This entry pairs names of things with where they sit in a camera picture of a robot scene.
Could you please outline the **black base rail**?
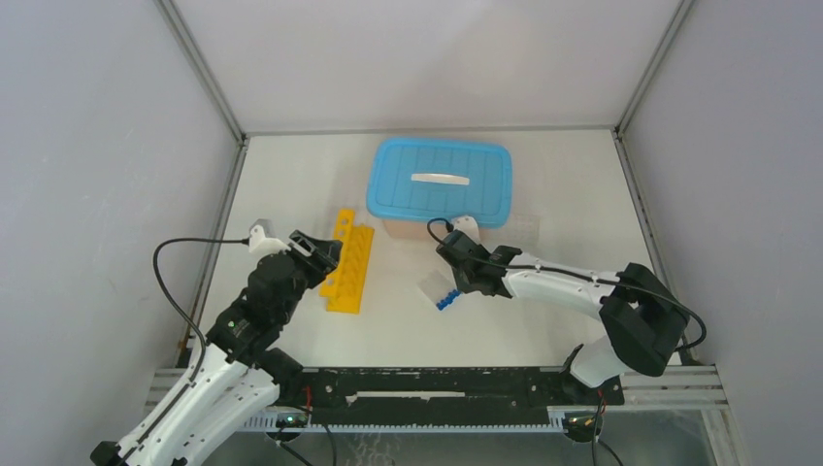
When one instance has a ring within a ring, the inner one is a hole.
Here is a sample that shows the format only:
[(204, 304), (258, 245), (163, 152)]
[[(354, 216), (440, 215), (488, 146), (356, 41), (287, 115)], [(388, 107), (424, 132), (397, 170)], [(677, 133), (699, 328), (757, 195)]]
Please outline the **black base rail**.
[(305, 368), (281, 349), (262, 366), (280, 385), (277, 406), (344, 428), (532, 427), (554, 408), (625, 402), (618, 377), (589, 388), (554, 367)]

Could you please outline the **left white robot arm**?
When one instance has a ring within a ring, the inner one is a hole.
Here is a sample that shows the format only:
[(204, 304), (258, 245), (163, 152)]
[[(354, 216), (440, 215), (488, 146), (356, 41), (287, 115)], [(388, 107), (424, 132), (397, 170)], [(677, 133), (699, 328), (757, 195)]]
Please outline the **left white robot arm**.
[(260, 225), (243, 243), (256, 266), (212, 328), (199, 333), (195, 362), (131, 432), (101, 442), (93, 464), (199, 465), (252, 415), (301, 397), (302, 365), (273, 344), (304, 294), (337, 269), (344, 244), (299, 230), (281, 240)]

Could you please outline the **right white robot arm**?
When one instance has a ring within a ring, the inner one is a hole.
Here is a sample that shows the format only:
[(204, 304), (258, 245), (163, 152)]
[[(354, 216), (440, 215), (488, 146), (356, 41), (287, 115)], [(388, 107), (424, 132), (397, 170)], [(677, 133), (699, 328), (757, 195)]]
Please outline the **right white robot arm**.
[(681, 336), (695, 320), (694, 313), (638, 263), (618, 272), (566, 267), (519, 248), (487, 250), (459, 230), (440, 239), (436, 252), (463, 294), (545, 302), (603, 327), (604, 336), (575, 349), (563, 369), (562, 394), (575, 404), (587, 403), (605, 382), (626, 372), (661, 376), (682, 350)]

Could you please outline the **yellow test tube rack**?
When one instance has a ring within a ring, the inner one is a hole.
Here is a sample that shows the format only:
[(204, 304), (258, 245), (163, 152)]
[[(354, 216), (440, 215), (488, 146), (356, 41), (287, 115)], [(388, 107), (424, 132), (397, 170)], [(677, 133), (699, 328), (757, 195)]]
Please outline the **yellow test tube rack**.
[(318, 294), (326, 299), (326, 311), (360, 313), (375, 230), (355, 222), (355, 211), (340, 209), (333, 238), (343, 243), (337, 269), (321, 285)]

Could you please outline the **blue plastic box lid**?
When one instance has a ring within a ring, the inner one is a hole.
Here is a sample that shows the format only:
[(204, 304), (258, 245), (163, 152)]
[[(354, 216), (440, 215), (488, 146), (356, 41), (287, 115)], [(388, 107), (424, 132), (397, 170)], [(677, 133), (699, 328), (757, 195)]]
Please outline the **blue plastic box lid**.
[(366, 189), (372, 216), (411, 222), (470, 216), (500, 228), (510, 216), (510, 152), (501, 145), (395, 137), (374, 157)]

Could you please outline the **blue-capped tube bundle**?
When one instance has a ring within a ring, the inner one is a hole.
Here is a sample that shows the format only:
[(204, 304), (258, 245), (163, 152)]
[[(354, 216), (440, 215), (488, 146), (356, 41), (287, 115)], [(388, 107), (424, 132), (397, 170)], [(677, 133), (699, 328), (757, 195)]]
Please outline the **blue-capped tube bundle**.
[(417, 283), (420, 292), (438, 311), (452, 305), (462, 292), (454, 282), (439, 271), (432, 271)]

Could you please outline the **clear plastic well plate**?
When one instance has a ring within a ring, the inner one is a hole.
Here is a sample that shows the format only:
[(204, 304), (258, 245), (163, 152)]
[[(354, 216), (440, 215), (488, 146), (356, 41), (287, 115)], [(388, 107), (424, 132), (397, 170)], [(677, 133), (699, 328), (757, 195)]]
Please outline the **clear plastic well plate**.
[(533, 215), (511, 214), (504, 230), (509, 241), (535, 246), (540, 240), (541, 219)]

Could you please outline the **pink plastic storage box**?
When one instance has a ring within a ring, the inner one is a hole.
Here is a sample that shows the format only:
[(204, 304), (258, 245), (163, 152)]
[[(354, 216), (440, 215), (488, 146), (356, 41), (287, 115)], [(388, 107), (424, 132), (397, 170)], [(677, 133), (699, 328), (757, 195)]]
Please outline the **pink plastic storage box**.
[(405, 220), (405, 219), (388, 219), (382, 220), (382, 224), (388, 236), (395, 240), (410, 240), (410, 241), (425, 241), (433, 243), (432, 234), (439, 238), (446, 233), (445, 227), (441, 221), (434, 221), (429, 224), (429, 220), (422, 221)]

